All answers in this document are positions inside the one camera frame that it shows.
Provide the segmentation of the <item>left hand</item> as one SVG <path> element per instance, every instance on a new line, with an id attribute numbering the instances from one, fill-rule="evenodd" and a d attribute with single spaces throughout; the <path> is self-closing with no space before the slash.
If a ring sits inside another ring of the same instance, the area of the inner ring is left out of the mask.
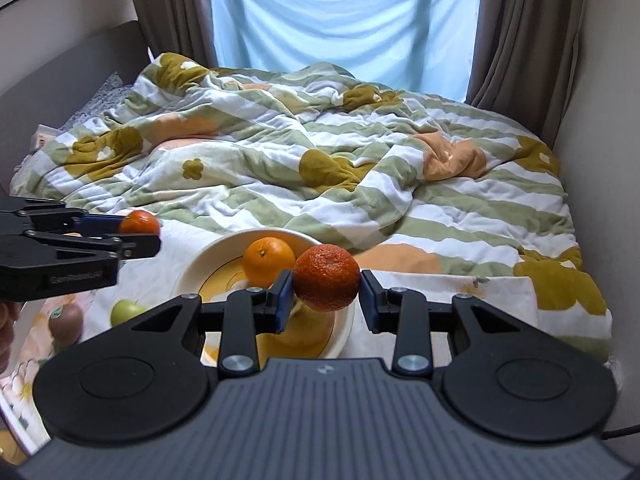
<path id="1" fill-rule="evenodd" d="M 0 372 L 8 368 L 14 324 L 20 318 L 22 307 L 20 302 L 2 301 L 0 304 Z"/>

